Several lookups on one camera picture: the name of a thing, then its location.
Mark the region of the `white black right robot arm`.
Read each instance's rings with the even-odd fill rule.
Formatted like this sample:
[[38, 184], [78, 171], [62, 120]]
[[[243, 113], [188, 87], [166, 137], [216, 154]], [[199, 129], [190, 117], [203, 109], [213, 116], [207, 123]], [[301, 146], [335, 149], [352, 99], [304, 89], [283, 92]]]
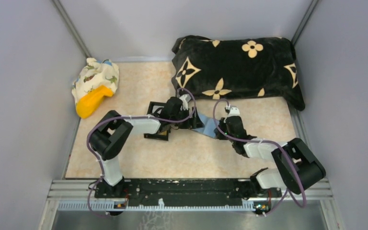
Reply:
[[323, 165], [300, 138], [275, 142], [251, 136], [239, 116], [221, 118], [214, 124], [218, 139], [230, 141], [237, 154], [276, 165], [272, 169], [260, 169], [251, 176], [251, 193], [255, 197], [264, 197], [270, 188], [287, 189], [299, 195], [326, 176]]

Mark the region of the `grey card holder wallet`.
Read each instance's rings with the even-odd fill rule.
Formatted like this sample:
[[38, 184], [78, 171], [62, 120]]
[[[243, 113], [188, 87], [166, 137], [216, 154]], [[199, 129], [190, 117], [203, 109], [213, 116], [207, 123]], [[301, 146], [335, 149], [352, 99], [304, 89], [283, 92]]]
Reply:
[[210, 137], [212, 139], [218, 139], [219, 135], [216, 132], [219, 120], [208, 117], [202, 113], [198, 113], [198, 117], [200, 118], [203, 127], [192, 129], [192, 131]]

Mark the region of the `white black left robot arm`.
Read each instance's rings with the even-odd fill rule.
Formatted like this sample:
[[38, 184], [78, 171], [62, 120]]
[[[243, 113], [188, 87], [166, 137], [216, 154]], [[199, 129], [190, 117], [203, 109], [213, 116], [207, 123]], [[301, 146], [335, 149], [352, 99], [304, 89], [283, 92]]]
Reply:
[[96, 198], [128, 196], [127, 185], [120, 169], [118, 155], [131, 135], [168, 141], [173, 129], [197, 129], [205, 125], [195, 106], [189, 107], [191, 97], [171, 97], [167, 102], [150, 102], [144, 116], [122, 116], [109, 111], [88, 134], [87, 146], [99, 160], [102, 174], [92, 190]]

